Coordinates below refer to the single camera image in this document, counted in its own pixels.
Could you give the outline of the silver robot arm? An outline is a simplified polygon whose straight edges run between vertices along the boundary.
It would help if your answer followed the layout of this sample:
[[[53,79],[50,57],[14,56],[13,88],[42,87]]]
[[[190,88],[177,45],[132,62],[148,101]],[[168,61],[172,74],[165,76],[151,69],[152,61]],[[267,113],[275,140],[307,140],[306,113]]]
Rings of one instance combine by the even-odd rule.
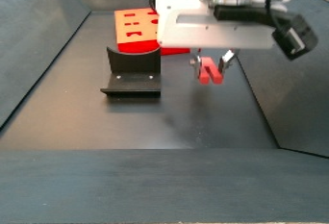
[[[266,0],[148,0],[164,48],[268,49],[274,24]]]

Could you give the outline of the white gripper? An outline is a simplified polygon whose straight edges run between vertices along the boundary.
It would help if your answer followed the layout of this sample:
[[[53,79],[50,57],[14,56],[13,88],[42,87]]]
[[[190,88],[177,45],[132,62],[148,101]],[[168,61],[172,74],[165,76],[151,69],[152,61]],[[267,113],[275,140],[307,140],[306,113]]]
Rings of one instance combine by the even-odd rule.
[[[216,21],[200,0],[155,0],[157,12],[156,41],[163,48],[267,49],[274,45],[272,29],[254,23]],[[219,58],[220,74],[228,68],[235,52]],[[192,55],[190,66],[199,77],[202,58]]]

